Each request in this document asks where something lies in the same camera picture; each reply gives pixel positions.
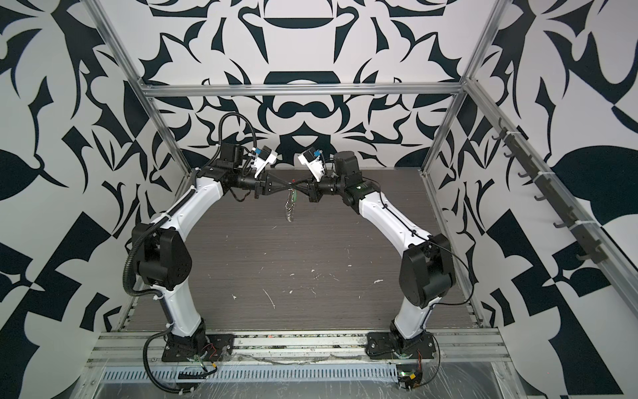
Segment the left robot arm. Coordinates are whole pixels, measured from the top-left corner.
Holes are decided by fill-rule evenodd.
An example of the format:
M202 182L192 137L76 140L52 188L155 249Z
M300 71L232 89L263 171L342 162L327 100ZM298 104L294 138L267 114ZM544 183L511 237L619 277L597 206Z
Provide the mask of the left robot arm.
M160 302L168 324L167 342L186 356L203 353L208 341L189 288L193 261L185 241L205 212L230 191L267 194L265 169L277 158L267 146L248 151L223 144L214 159L191 172L188 189L175 204L131 233L123 289L131 297L151 295Z

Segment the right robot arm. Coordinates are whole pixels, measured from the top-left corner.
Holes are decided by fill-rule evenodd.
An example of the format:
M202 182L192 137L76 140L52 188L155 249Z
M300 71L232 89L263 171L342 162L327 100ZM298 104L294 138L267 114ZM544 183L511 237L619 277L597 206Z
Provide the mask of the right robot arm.
M443 234L428 233L393 206L380 183L363 176L352 151L335 154L330 173L319 150L310 148L298 160L312 177L298 181L297 190L311 200L340 196L345 205L376 227L401 256L399 284L404 299L390 330L399 345L423 335L430 313L457 282L450 241Z

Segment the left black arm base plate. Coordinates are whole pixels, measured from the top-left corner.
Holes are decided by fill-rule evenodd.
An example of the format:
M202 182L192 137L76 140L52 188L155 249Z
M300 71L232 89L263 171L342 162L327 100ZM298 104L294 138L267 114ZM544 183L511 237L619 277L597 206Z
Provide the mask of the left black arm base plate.
M218 361L234 349L234 334L207 334L178 337L169 334L162 354L163 362L186 362L199 357L204 361Z

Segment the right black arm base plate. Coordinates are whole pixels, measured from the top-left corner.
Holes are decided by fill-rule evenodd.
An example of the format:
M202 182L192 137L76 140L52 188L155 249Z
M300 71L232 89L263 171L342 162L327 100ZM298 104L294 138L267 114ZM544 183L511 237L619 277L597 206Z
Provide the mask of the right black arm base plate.
M423 332L417 337L406 339L397 332L369 332L366 335L365 352L372 360L388 359L432 359L436 352L434 338Z

